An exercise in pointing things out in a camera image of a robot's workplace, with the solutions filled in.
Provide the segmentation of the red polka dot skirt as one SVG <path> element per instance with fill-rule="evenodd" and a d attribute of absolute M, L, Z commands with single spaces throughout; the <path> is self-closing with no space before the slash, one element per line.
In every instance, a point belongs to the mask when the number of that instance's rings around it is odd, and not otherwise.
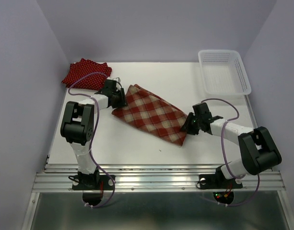
<path fill-rule="evenodd" d="M 105 63 L 97 63 L 89 59 L 82 58 L 79 62 L 71 63 L 68 74 L 79 74 L 86 76 L 91 73 L 112 73 L 112 68 Z"/>
<path fill-rule="evenodd" d="M 91 76 L 86 77 L 84 80 L 76 83 L 73 88 L 98 91 L 103 88 L 105 80 L 110 77 L 110 75 L 111 74 L 109 72 L 92 74 Z M 79 74 L 68 74 L 66 78 L 62 80 L 62 83 L 65 84 L 67 88 L 69 88 L 76 81 L 83 77 L 83 75 L 79 76 Z"/>

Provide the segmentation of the red white plaid skirt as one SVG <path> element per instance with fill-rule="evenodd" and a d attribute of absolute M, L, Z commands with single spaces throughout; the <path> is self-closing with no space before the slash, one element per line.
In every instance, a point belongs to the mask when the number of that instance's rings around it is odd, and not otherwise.
<path fill-rule="evenodd" d="M 187 133 L 181 131 L 187 115 L 158 95 L 135 84 L 126 93 L 128 105 L 112 115 L 130 126 L 177 146 L 182 146 Z"/>

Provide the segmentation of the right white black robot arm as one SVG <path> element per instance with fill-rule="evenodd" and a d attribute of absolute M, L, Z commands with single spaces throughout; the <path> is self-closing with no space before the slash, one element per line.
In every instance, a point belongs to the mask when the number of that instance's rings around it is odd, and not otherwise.
<path fill-rule="evenodd" d="M 240 158 L 228 162 L 223 155 L 224 164 L 217 167 L 214 174 L 201 174 L 197 182 L 197 188 L 224 189 L 242 188 L 241 179 L 246 175 L 258 175 L 281 164 L 281 154 L 274 140 L 265 127 L 251 128 L 234 124 L 231 119 L 221 116 L 213 116 L 205 102 L 193 106 L 193 112 L 189 113 L 182 131 L 190 135 L 197 135 L 200 131 L 235 143 L 240 150 Z"/>

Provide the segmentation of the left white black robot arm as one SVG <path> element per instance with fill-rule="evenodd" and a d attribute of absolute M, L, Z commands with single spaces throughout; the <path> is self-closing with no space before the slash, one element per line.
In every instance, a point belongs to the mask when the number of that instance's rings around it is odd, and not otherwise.
<path fill-rule="evenodd" d="M 127 105 L 120 78 L 107 79 L 102 89 L 84 96 L 79 102 L 66 103 L 60 134 L 70 144 L 78 163 L 76 176 L 69 176 L 73 190 L 95 190 L 103 186 L 104 176 L 92 156 L 91 144 L 99 123 L 99 111 L 107 108 L 122 108 Z"/>

